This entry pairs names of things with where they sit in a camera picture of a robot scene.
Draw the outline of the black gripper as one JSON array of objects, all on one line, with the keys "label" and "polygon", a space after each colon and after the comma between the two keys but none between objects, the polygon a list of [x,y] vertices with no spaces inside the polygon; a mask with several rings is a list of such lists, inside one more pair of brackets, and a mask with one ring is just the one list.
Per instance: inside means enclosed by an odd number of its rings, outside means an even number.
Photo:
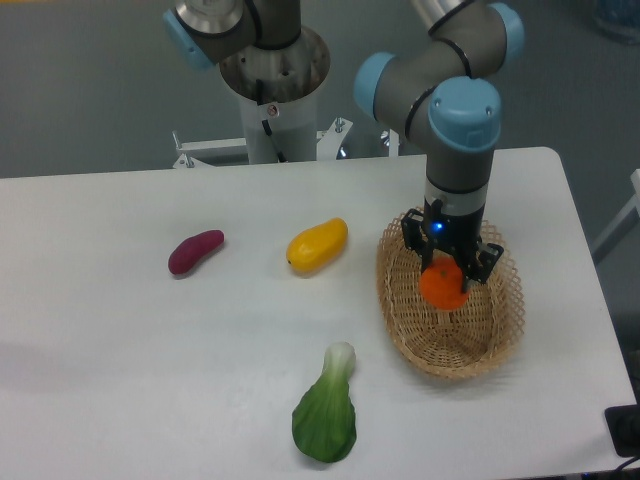
[{"label": "black gripper", "polygon": [[444,203],[424,202],[424,208],[408,210],[401,219],[405,248],[421,259],[423,273],[439,250],[452,256],[463,273],[462,292],[475,284],[485,284],[504,253],[504,247],[481,241],[480,228],[484,207],[465,215],[448,215]]}]

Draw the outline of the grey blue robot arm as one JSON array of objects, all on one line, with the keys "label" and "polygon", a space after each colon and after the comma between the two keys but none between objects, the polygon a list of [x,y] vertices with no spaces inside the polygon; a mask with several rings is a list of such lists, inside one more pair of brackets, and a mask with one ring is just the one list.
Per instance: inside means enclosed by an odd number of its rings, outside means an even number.
[{"label": "grey blue robot arm", "polygon": [[[404,242],[423,267],[450,255],[462,291],[485,283],[502,248],[480,236],[502,105],[489,75],[524,44],[518,14],[502,3],[418,1],[430,38],[419,56],[379,52],[360,66],[359,108],[427,157],[424,207],[402,219]],[[163,16],[195,68],[217,67],[240,101],[249,160],[316,157],[315,97],[331,58],[301,21],[297,1],[179,1]]]}]

